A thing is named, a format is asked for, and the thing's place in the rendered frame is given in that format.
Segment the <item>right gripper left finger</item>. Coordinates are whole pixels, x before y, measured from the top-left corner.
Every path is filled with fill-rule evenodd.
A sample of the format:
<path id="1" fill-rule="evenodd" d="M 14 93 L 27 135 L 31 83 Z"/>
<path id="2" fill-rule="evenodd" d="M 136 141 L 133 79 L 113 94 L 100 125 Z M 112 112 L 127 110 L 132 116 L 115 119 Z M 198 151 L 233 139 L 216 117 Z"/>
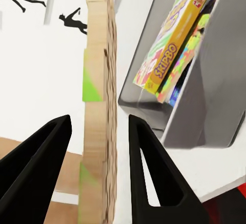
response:
<path id="1" fill-rule="evenodd" d="M 0 224 L 43 224 L 62 168 L 72 124 L 50 120 L 0 160 Z"/>

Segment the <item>jigsaw puzzle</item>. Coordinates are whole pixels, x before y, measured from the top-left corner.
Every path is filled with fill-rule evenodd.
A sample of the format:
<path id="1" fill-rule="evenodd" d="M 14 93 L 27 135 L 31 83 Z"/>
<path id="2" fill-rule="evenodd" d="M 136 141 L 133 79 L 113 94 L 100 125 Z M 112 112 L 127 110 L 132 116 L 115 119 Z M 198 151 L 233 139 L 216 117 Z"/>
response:
<path id="1" fill-rule="evenodd" d="M 163 79 L 157 92 L 154 94 L 160 103 L 164 103 L 179 80 L 183 70 L 191 62 L 192 57 L 197 49 L 199 40 L 202 35 L 202 29 L 208 21 L 209 15 L 198 15 L 191 31 L 181 46 L 177 56 L 175 57 L 169 71 Z"/>
<path id="2" fill-rule="evenodd" d="M 113 224 L 117 199 L 116 54 L 114 0 L 86 0 L 84 151 L 80 161 L 78 224 Z"/>

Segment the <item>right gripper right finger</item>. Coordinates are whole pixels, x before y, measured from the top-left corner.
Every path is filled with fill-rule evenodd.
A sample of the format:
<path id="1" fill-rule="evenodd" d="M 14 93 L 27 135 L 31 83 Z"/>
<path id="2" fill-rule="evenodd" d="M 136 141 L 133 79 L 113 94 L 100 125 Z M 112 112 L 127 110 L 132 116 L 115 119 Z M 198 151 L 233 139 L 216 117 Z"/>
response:
<path id="1" fill-rule="evenodd" d="M 132 224 L 215 224 L 148 123 L 128 118 Z M 160 207 L 148 202 L 140 149 Z"/>

